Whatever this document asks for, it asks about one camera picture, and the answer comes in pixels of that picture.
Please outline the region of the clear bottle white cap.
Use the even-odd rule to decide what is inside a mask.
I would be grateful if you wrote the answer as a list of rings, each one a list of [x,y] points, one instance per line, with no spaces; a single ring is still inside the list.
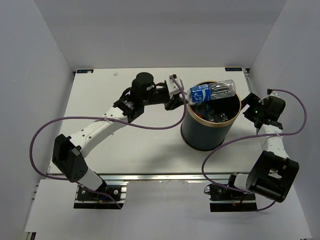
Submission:
[[[193,111],[198,117],[205,118],[211,113],[211,106],[208,104],[196,104]]]

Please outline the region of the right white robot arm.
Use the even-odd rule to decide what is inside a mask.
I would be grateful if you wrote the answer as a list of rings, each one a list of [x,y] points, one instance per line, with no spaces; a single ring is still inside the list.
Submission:
[[[285,151],[283,125],[278,122],[286,102],[272,91],[264,99],[250,93],[241,101],[249,105],[243,115],[254,123],[260,137],[262,153],[248,174],[235,173],[229,177],[226,195],[236,200],[246,193],[264,196],[278,203],[283,202],[299,171],[299,164]]]

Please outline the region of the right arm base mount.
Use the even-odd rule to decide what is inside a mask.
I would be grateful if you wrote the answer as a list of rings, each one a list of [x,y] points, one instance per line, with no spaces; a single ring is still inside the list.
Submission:
[[[253,193],[239,192],[213,183],[208,184],[203,191],[209,196],[212,213],[254,212],[258,209],[256,196]]]

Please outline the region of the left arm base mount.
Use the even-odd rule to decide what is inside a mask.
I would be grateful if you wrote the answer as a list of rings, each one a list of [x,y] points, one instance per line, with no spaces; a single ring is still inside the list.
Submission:
[[[128,181],[106,180],[103,194],[77,185],[73,208],[87,210],[120,210],[126,199]]]

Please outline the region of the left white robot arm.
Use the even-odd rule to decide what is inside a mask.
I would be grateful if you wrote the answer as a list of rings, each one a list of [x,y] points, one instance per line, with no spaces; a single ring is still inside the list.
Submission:
[[[156,84],[150,73],[138,73],[103,117],[76,133],[55,138],[52,163],[69,182],[82,185],[96,200],[103,198],[107,184],[88,167],[85,158],[107,137],[125,126],[133,126],[146,106],[159,104],[167,111],[187,105],[182,80],[172,74],[168,80]]]

